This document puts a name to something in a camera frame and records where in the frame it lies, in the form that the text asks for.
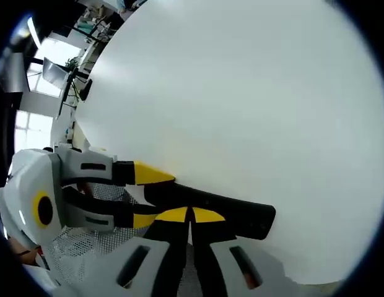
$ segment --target black slot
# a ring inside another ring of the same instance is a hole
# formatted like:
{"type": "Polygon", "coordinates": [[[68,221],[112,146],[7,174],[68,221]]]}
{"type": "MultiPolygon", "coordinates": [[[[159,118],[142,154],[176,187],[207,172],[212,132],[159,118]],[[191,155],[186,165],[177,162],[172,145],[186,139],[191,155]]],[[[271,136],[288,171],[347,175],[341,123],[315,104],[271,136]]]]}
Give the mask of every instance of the black slot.
{"type": "Polygon", "coordinates": [[[89,222],[89,223],[93,223],[93,224],[98,224],[98,225],[108,225],[109,222],[108,221],[105,221],[105,220],[97,220],[96,218],[89,218],[89,217],[85,217],[86,221],[89,222]]]}
{"type": "Polygon", "coordinates": [[[96,164],[96,163],[82,163],[82,170],[105,170],[106,166],[104,164],[96,164]]]}
{"type": "Polygon", "coordinates": [[[229,250],[242,271],[247,287],[252,290],[262,285],[262,279],[245,251],[240,246],[232,247],[229,250]]]}
{"type": "Polygon", "coordinates": [[[139,246],[134,252],[133,255],[129,258],[126,265],[123,267],[122,272],[120,273],[116,282],[123,288],[130,288],[133,282],[133,278],[136,276],[142,262],[145,257],[148,255],[149,247],[139,246]]]}

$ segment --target yellow stripe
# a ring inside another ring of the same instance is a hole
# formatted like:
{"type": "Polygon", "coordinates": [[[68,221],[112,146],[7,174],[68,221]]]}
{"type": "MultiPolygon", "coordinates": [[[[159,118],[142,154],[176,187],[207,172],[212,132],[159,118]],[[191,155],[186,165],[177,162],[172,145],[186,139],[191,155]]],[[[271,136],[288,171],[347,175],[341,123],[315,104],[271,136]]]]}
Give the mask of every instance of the yellow stripe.
{"type": "Polygon", "coordinates": [[[156,216],[157,214],[140,215],[138,213],[135,213],[133,215],[133,228],[144,228],[150,226],[154,222],[156,216]]]}
{"type": "Polygon", "coordinates": [[[160,183],[162,181],[173,181],[175,179],[174,176],[143,164],[140,161],[134,162],[134,178],[136,184],[160,183]]]}
{"type": "Polygon", "coordinates": [[[45,225],[41,222],[41,219],[39,218],[39,213],[38,213],[38,205],[42,197],[45,197],[45,196],[49,197],[48,193],[46,193],[45,191],[38,191],[38,193],[36,194],[36,196],[33,198],[33,201],[32,201],[33,217],[36,223],[38,224],[39,228],[42,228],[42,229],[46,228],[48,225],[45,225]]]}
{"type": "Polygon", "coordinates": [[[216,212],[212,212],[211,210],[200,209],[198,207],[192,207],[192,209],[197,223],[225,221],[225,218],[222,215],[219,215],[216,212]]]}
{"type": "Polygon", "coordinates": [[[179,209],[170,209],[162,212],[156,217],[156,220],[168,221],[168,222],[185,222],[185,215],[187,207],[181,207],[179,209]]]}

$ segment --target window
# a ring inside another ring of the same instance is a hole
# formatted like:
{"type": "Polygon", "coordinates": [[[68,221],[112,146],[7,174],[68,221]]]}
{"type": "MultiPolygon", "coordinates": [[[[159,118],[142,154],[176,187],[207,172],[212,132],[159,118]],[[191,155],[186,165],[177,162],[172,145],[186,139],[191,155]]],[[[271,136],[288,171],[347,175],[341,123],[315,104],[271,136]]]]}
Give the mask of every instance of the window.
{"type": "MultiPolygon", "coordinates": [[[[35,58],[42,60],[43,58],[48,58],[56,64],[65,66],[68,59],[77,57],[80,53],[81,49],[76,46],[52,38],[46,38],[42,41],[35,58]]],[[[42,65],[31,63],[27,71],[28,84],[31,91],[59,97],[61,90],[43,79],[42,69],[42,65]]]]}
{"type": "Polygon", "coordinates": [[[23,149],[43,149],[50,146],[53,118],[17,111],[14,131],[14,152],[23,149]]]}

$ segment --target table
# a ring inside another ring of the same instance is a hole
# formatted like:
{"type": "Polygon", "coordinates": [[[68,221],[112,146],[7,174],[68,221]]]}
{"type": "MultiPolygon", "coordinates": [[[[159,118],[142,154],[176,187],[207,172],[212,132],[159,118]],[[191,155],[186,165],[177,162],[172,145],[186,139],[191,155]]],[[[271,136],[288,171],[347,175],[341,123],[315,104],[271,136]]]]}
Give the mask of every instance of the table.
{"type": "Polygon", "coordinates": [[[86,138],[180,184],[275,206],[254,241],[299,283],[346,278],[384,208],[384,84],[325,1],[155,0],[76,111],[86,138]]]}

